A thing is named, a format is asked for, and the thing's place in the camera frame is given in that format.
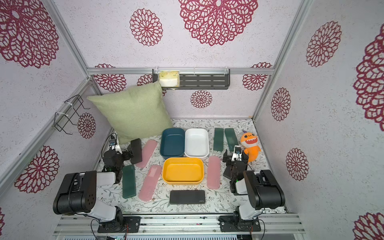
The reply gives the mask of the green pencil case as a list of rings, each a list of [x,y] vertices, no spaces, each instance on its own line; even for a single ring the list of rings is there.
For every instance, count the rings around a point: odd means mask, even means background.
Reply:
[[[233,128],[226,128],[224,132],[227,139],[229,151],[233,152],[235,149],[235,146],[239,145],[235,130]]]
[[[135,197],[136,190],[136,170],[134,165],[123,167],[122,176],[122,196],[124,199]]]
[[[224,150],[224,129],[215,128],[214,130],[214,146],[213,150],[222,152]]]

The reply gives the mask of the black pencil case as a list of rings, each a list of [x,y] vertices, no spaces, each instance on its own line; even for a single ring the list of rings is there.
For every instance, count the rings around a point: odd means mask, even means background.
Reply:
[[[133,165],[141,163],[143,161],[142,159],[142,141],[141,139],[135,139],[131,141],[131,151],[132,151],[132,157],[131,157],[131,163]]]
[[[178,190],[170,192],[171,205],[203,205],[206,203],[203,190]]]

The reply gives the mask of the pink pencil case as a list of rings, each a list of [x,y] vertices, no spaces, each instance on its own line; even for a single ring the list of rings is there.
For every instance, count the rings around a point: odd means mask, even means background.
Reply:
[[[152,199],[156,186],[158,184],[162,167],[159,165],[152,165],[143,182],[142,188],[139,192],[139,199],[148,202]]]
[[[142,169],[145,168],[152,157],[156,147],[158,145],[158,142],[155,140],[148,140],[142,149],[142,161],[135,164],[136,167]]]
[[[220,188],[221,160],[217,156],[210,156],[207,169],[207,187],[212,190]]]

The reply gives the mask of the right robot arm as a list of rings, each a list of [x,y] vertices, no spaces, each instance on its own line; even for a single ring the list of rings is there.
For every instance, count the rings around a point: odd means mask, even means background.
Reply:
[[[256,172],[249,169],[249,156],[243,150],[229,155],[225,152],[223,176],[230,180],[230,190],[236,196],[247,196],[248,201],[238,206],[229,223],[235,226],[250,226],[257,222],[265,209],[283,207],[286,198],[270,170]]]

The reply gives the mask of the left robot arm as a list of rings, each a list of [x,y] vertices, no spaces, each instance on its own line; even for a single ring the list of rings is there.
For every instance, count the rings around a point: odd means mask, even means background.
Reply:
[[[124,224],[122,211],[97,199],[97,188],[120,183],[124,161],[132,152],[110,149],[104,154],[101,172],[87,171],[65,175],[53,202],[57,215],[82,215],[98,220],[106,228],[121,228]]]

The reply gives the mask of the white storage box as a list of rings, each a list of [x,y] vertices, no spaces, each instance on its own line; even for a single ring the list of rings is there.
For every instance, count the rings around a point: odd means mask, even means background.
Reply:
[[[205,160],[210,155],[209,133],[205,129],[192,128],[185,132],[185,155]]]

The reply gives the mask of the yellow storage box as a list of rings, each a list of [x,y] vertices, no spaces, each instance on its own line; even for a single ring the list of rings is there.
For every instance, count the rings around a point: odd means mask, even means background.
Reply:
[[[163,165],[163,180],[169,185],[199,185],[205,176],[199,158],[169,158]]]

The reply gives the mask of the dark teal storage box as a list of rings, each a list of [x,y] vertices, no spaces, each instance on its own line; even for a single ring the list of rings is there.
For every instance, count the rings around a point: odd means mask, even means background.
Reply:
[[[168,158],[180,158],[185,153],[185,130],[182,128],[165,129],[161,137],[160,155]]]

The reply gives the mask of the black pencil case front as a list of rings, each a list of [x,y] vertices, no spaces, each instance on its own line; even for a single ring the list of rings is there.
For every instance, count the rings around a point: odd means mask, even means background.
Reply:
[[[203,205],[206,203],[203,190],[178,190],[170,192],[171,205]]]

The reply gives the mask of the orange shark plush toy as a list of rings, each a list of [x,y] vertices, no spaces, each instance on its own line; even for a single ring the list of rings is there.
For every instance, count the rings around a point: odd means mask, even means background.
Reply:
[[[253,133],[244,132],[241,137],[241,145],[245,148],[244,152],[249,157],[249,163],[254,162],[261,152],[258,142],[258,137]]]

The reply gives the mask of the light green pillow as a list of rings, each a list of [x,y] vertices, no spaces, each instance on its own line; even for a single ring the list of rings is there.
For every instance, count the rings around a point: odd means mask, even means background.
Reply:
[[[107,118],[123,145],[135,139],[160,135],[173,127],[158,82],[87,99]]]

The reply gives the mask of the floral table mat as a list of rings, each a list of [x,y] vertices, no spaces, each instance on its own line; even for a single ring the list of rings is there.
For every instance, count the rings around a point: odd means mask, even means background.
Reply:
[[[224,137],[224,151],[217,152],[213,150],[214,144],[214,129],[233,128],[235,134],[240,142],[240,138],[243,131],[258,135],[255,125],[252,120],[239,120],[239,119],[174,119],[172,120],[174,127],[182,128],[184,130],[190,128],[202,128],[206,129],[209,133],[210,140],[210,157],[217,156],[222,159],[225,149],[228,149],[227,140]],[[217,190],[212,190],[207,187],[207,169],[208,159],[203,160],[205,168],[205,177],[199,185],[168,185],[160,174],[157,187],[153,193],[151,200],[148,202],[139,199],[138,195],[142,188],[143,181],[147,177],[149,168],[151,165],[162,166],[165,159],[160,155],[160,143],[161,135],[142,139],[142,146],[144,147],[148,140],[155,140],[158,142],[157,147],[152,154],[149,162],[145,168],[139,168],[135,166],[136,177],[136,189],[137,195],[132,198],[124,199],[122,195],[122,183],[117,185],[106,185],[97,187],[98,199],[108,205],[118,206],[123,213],[233,213],[236,207],[248,202],[249,197],[247,195],[236,196],[231,193],[230,180],[223,177],[223,172],[226,168],[226,164],[221,162],[221,180],[220,187]],[[267,162],[261,144],[258,144],[262,149],[255,162],[250,163],[250,166],[254,171],[266,170],[270,166]],[[204,190],[206,203],[202,205],[171,205],[170,204],[170,192],[173,190]]]

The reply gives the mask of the yellow white sponge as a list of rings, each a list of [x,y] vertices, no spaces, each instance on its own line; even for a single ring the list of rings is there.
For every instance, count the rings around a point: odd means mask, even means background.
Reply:
[[[161,71],[158,79],[163,88],[177,88],[180,86],[180,73],[178,71]]]

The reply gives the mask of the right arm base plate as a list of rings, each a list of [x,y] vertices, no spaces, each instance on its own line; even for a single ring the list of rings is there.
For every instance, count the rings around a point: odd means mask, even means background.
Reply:
[[[242,220],[241,218],[231,216],[219,216],[219,225],[221,232],[260,232],[261,226],[259,219]]]

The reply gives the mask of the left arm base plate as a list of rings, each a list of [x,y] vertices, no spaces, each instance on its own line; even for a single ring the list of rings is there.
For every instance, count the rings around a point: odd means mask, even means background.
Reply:
[[[138,233],[141,225],[141,217],[123,217],[110,222],[99,224],[97,230],[100,234],[107,233]]]

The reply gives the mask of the dark wall shelf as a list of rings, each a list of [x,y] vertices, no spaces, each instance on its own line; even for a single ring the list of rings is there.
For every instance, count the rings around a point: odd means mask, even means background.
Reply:
[[[159,80],[162,71],[177,71],[180,76],[178,87],[162,87],[165,90],[227,90],[231,84],[231,70],[228,68],[152,69],[153,82]]]

